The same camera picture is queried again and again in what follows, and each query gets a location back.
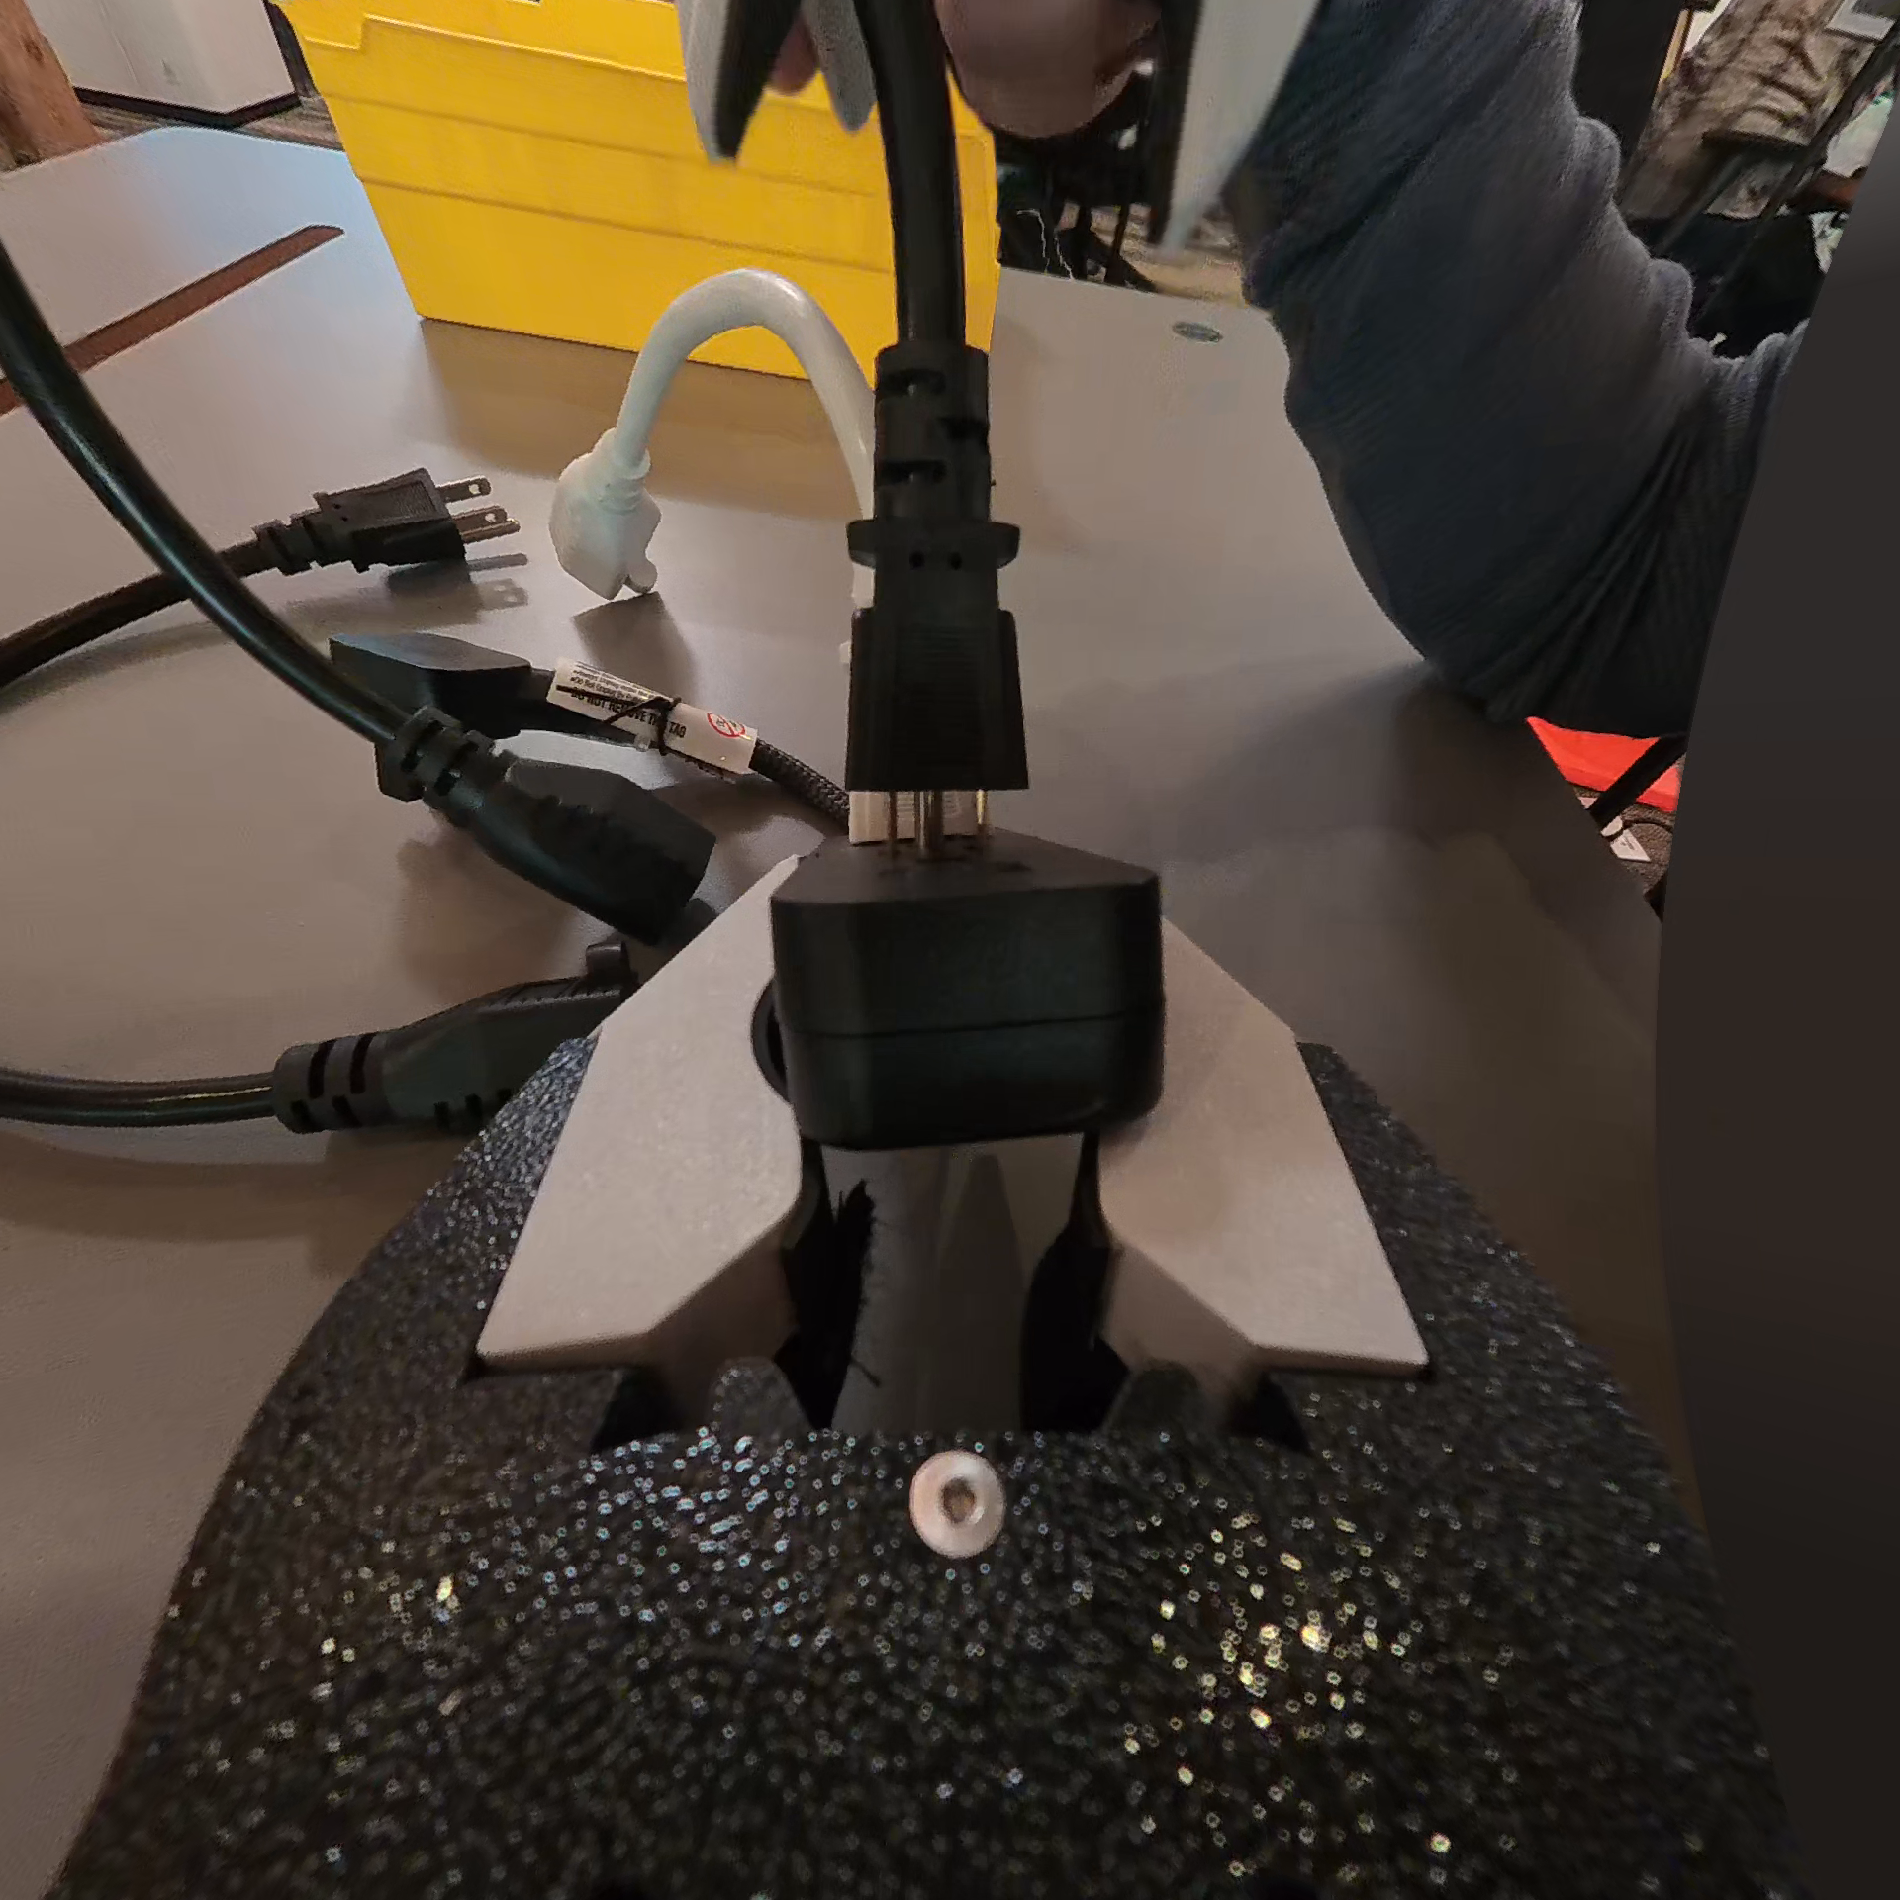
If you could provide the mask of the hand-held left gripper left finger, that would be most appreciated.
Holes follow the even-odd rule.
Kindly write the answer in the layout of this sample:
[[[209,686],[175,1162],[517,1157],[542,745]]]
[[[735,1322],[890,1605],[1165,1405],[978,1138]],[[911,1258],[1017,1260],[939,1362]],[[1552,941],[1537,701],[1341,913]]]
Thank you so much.
[[[762,877],[595,1036],[477,1343],[485,1367],[649,1367],[676,1413],[702,1413],[724,1366],[791,1336],[779,1237],[800,1141],[751,1049],[778,887]]]

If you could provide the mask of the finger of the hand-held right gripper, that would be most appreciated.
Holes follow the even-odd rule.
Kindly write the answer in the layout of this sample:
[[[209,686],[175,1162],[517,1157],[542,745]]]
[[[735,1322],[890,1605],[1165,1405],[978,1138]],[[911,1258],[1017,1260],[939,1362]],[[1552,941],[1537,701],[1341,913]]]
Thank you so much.
[[[735,159],[771,91],[810,83],[800,3],[676,3],[686,104],[710,159]]]
[[[1160,3],[1148,97],[1148,246],[1177,253],[1284,87],[1317,3]]]

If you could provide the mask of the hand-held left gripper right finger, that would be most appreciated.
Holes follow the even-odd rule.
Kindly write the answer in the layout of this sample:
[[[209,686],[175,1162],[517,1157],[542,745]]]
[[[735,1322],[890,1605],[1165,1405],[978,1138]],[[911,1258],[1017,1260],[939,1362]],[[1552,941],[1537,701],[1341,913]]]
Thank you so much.
[[[1265,1371],[1425,1371],[1294,1029],[1172,921],[1161,962],[1161,1094],[1097,1152],[1107,1348],[1217,1400]]]

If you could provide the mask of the black power adapter block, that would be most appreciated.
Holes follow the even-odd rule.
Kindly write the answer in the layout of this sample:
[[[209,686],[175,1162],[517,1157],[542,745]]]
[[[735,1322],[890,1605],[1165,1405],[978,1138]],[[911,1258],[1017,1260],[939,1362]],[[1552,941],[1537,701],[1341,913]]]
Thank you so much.
[[[1102,1132],[1161,1094],[1157,869],[1014,832],[821,843],[769,895],[802,1138],[898,1152]]]

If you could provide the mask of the person's right forearm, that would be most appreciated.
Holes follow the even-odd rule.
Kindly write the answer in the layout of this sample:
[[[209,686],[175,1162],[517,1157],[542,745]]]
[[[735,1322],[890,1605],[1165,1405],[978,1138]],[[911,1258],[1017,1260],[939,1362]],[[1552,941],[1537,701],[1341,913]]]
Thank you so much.
[[[1692,333],[1576,59],[1572,4],[1320,4],[1230,212],[1390,625],[1494,722],[1670,739],[1804,326]]]

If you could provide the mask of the person's right hand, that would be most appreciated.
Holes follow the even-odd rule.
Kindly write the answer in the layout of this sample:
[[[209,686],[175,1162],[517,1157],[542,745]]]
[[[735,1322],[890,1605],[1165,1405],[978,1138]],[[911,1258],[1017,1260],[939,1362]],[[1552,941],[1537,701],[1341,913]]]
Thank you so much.
[[[968,109],[992,130],[1053,139],[1094,122],[1155,50],[1148,3],[938,3]]]

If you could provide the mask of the yellow plastic bin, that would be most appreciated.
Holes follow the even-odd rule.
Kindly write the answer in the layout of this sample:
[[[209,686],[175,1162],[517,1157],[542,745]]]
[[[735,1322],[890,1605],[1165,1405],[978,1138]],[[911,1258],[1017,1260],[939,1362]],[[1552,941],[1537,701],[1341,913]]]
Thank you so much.
[[[428,321],[640,348],[710,277],[771,270],[872,377],[897,339],[875,119],[828,79],[700,149],[675,4],[285,4],[393,260]]]

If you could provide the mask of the white cabinet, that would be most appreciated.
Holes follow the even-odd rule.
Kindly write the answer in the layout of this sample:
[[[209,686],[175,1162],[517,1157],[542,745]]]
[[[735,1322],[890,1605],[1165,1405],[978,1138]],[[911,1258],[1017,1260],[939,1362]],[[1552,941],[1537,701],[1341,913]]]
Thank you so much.
[[[74,93],[195,127],[246,127],[298,106],[266,3],[31,3]]]

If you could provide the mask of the bright orange object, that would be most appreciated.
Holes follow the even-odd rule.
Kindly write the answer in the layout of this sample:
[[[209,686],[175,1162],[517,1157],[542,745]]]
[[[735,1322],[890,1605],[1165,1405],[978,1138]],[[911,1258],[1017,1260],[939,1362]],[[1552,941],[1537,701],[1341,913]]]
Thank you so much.
[[[1567,730],[1545,719],[1532,719],[1532,732],[1552,758],[1555,770],[1576,790],[1600,794],[1627,770],[1632,770],[1654,743],[1649,739],[1627,739],[1592,730]],[[1662,771],[1639,802],[1675,812],[1681,794],[1681,763]]]

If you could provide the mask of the wooden post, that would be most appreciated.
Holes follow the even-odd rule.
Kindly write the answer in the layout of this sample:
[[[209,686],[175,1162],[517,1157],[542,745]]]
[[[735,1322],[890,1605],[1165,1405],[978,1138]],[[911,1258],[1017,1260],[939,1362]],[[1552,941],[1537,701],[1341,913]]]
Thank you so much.
[[[3,3],[3,170],[105,142],[27,3]]]

